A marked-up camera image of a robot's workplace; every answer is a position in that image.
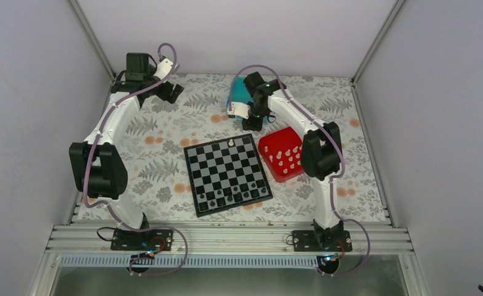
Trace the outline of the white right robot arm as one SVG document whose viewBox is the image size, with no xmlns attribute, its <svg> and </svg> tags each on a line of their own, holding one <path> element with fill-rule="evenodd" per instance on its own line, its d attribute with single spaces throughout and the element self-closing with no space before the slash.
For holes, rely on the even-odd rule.
<svg viewBox="0 0 483 296">
<path fill-rule="evenodd" d="M 263 118 L 271 112 L 283 119 L 302 138 L 300 163 L 312 178 L 315 200 L 315 246 L 328 251 L 337 244 L 337 234 L 331 229 L 338 217 L 333 201 L 332 181 L 343 173 L 343 156 L 339 128 L 334 122 L 325 123 L 316 118 L 278 79 L 267 82 L 259 72 L 244 78 L 244 86 L 252 97 L 247 112 L 242 115 L 242 128 L 260 131 Z"/>
</svg>

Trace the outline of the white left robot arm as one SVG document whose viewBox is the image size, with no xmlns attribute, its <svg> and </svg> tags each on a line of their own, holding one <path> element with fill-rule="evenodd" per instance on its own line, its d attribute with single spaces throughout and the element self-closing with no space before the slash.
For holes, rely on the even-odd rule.
<svg viewBox="0 0 483 296">
<path fill-rule="evenodd" d="M 128 125 L 144 101 L 157 96 L 175 103 L 183 87 L 169 82 L 177 72 L 178 58 L 129 52 L 126 67 L 115 74 L 107 106 L 96 126 L 81 142 L 71 143 L 68 154 L 77 190 L 86 208 L 108 209 L 119 229 L 127 230 L 127 242 L 137 250 L 151 242 L 145 214 L 128 196 L 128 170 L 120 145 Z"/>
</svg>

